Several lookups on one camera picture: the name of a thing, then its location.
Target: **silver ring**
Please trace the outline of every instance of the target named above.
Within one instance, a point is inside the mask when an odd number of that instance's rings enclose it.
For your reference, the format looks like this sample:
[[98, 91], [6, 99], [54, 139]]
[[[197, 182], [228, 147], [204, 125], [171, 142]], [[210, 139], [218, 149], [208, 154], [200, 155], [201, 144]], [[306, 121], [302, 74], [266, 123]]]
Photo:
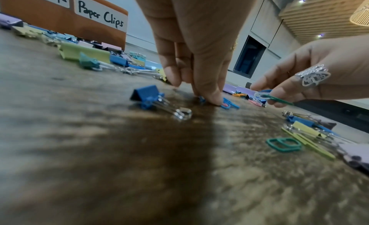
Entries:
[[312, 84], [317, 86], [321, 81], [329, 78], [331, 74], [328, 72], [328, 69], [324, 67], [324, 65], [317, 65], [296, 73], [295, 76], [302, 79], [302, 85], [307, 87]]

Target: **ceiling light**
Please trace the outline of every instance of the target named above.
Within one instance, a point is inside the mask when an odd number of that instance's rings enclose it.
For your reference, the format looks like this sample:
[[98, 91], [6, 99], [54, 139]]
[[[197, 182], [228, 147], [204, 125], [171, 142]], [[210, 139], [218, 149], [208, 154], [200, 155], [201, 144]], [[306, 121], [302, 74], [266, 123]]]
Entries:
[[365, 0], [350, 17], [351, 23], [369, 26], [369, 0]]

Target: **wooden table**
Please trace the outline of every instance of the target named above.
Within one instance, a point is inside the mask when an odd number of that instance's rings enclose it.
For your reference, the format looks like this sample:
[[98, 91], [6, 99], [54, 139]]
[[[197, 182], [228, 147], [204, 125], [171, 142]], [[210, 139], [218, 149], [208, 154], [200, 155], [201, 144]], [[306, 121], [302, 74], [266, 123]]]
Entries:
[[[0, 30], [0, 224], [363, 225], [368, 179], [310, 150], [280, 154], [280, 111], [189, 86], [81, 69]], [[178, 122], [129, 100], [155, 84], [193, 110]]]

